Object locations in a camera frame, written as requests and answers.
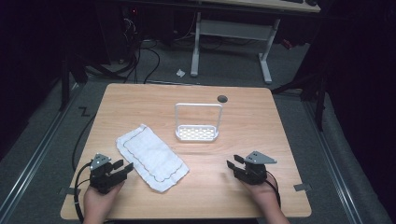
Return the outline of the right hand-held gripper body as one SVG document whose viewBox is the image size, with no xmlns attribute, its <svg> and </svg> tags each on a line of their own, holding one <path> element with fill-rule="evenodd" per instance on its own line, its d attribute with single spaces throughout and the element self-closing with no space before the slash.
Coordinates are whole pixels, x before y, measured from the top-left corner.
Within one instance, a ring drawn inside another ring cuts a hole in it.
<svg viewBox="0 0 396 224">
<path fill-rule="evenodd" d="M 249 185 L 260 185 L 262 184 L 267 178 L 267 169 L 266 164 L 275 164 L 276 160 L 270 158 L 259 151 L 252 151 L 245 157 L 245 168 L 242 169 L 242 174 L 235 174 L 233 175 L 249 184 Z"/>
</svg>

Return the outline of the black computer tower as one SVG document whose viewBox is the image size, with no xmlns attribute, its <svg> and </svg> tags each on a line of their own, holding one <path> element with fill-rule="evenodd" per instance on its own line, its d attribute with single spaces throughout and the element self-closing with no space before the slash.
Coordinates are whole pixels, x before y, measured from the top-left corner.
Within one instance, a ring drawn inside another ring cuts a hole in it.
<svg viewBox="0 0 396 224">
<path fill-rule="evenodd" d="M 131 57 L 134 23 L 129 7 L 111 2 L 95 4 L 108 60 L 125 63 Z"/>
</svg>

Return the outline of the white-legged desk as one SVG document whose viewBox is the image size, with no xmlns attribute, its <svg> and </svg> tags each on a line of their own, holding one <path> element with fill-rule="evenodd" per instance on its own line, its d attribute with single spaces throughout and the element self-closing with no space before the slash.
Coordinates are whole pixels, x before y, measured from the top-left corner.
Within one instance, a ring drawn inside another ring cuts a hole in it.
<svg viewBox="0 0 396 224">
<path fill-rule="evenodd" d="M 320 7 L 316 2 L 310 3 L 310 0 L 194 0 L 199 7 L 204 3 L 221 6 L 247 7 L 250 9 L 265 9 L 268 12 L 279 13 L 319 13 Z M 273 45 L 280 17 L 276 16 L 271 25 L 259 25 L 253 22 L 241 21 L 219 21 L 202 19 L 201 13 L 195 13 L 195 33 L 194 49 L 191 58 L 191 76 L 197 77 L 199 74 L 200 62 L 200 38 L 202 35 L 237 38 L 246 40 L 264 41 L 266 47 L 263 52 L 258 54 L 262 76 L 266 84 L 272 83 L 272 77 L 269 71 L 267 57 Z"/>
</svg>

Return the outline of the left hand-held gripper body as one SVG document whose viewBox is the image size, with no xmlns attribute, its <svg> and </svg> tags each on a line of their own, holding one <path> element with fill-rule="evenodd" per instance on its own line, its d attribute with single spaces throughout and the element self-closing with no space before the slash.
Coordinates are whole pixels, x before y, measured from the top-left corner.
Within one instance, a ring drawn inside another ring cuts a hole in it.
<svg viewBox="0 0 396 224">
<path fill-rule="evenodd" d="M 96 153 L 90 165 L 90 186 L 102 194 L 108 194 L 110 190 L 121 183 L 116 180 L 111 159 L 100 153 Z"/>
</svg>

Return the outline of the person's right hand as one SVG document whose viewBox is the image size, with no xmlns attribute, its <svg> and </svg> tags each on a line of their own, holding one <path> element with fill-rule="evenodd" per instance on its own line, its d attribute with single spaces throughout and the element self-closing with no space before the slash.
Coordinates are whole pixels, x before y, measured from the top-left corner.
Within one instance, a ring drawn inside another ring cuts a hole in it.
<svg viewBox="0 0 396 224">
<path fill-rule="evenodd" d="M 247 189 L 252 200 L 260 207 L 264 214 L 280 210 L 276 197 L 277 184 L 273 178 L 268 177 L 260 185 L 249 185 L 245 182 L 242 185 Z"/>
</svg>

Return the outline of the black metal stand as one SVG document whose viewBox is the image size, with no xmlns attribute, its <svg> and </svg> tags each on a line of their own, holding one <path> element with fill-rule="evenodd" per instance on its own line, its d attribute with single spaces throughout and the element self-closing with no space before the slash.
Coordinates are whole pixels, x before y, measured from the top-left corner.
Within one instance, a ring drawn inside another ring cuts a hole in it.
<svg viewBox="0 0 396 224">
<path fill-rule="evenodd" d="M 88 76 L 85 73 L 84 64 L 77 56 L 77 54 L 73 51 L 66 52 L 64 59 L 62 60 L 62 98 L 60 106 L 61 111 L 64 111 L 66 109 L 66 106 L 68 105 L 70 99 L 69 76 L 72 76 L 77 84 L 85 84 L 88 81 Z"/>
<path fill-rule="evenodd" d="M 293 81 L 273 89 L 272 94 L 279 94 L 292 89 L 301 89 L 300 99 L 302 101 L 316 102 L 314 121 L 317 128 L 322 132 L 326 84 L 327 71 L 325 65 L 302 63 Z"/>
</svg>

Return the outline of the white plastic rack with handle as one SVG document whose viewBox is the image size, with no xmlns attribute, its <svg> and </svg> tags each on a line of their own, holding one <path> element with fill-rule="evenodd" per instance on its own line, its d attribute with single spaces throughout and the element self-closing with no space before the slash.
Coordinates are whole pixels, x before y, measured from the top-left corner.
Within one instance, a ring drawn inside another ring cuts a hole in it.
<svg viewBox="0 0 396 224">
<path fill-rule="evenodd" d="M 175 104 L 176 137 L 182 142 L 213 142 L 219 136 L 220 104 Z"/>
</svg>

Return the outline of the white towel with dark stitching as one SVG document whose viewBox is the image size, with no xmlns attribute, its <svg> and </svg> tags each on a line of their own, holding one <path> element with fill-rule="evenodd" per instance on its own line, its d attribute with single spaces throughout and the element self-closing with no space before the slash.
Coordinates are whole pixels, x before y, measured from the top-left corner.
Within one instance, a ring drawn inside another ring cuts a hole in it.
<svg viewBox="0 0 396 224">
<path fill-rule="evenodd" d="M 119 137 L 116 146 L 141 178 L 160 193 L 172 188 L 190 171 L 186 163 L 145 124 Z"/>
</svg>

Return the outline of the metal floor rail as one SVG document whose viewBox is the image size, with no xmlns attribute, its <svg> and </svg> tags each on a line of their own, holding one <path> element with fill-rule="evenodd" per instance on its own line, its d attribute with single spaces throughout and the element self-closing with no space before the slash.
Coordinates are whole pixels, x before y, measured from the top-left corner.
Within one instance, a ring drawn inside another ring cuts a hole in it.
<svg viewBox="0 0 396 224">
<path fill-rule="evenodd" d="M 49 151 L 69 105 L 83 88 L 73 84 L 71 98 L 61 108 L 62 88 L 56 86 L 29 118 L 27 126 L 6 157 L 0 161 L 0 224 L 6 223 L 19 203 L 35 172 Z"/>
<path fill-rule="evenodd" d="M 332 154 L 331 148 L 328 144 L 326 136 L 316 124 L 314 107 L 307 102 L 303 102 L 304 111 L 308 116 L 308 119 L 313 126 L 315 134 L 319 140 L 321 153 L 323 154 L 324 161 L 326 163 L 328 172 L 334 184 L 338 198 L 346 212 L 346 216 L 350 224 L 363 224 L 361 215 L 352 199 L 351 192 L 347 183 L 338 167 L 336 160 Z"/>
</svg>

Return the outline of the person's left hand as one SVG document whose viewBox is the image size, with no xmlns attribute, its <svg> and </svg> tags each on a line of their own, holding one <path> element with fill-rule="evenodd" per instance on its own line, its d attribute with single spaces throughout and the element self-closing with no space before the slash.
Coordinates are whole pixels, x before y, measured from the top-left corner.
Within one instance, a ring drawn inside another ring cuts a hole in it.
<svg viewBox="0 0 396 224">
<path fill-rule="evenodd" d="M 123 182 L 119 183 L 108 194 L 101 194 L 97 189 L 88 187 L 83 200 L 84 218 L 101 217 L 106 219 L 123 185 Z"/>
</svg>

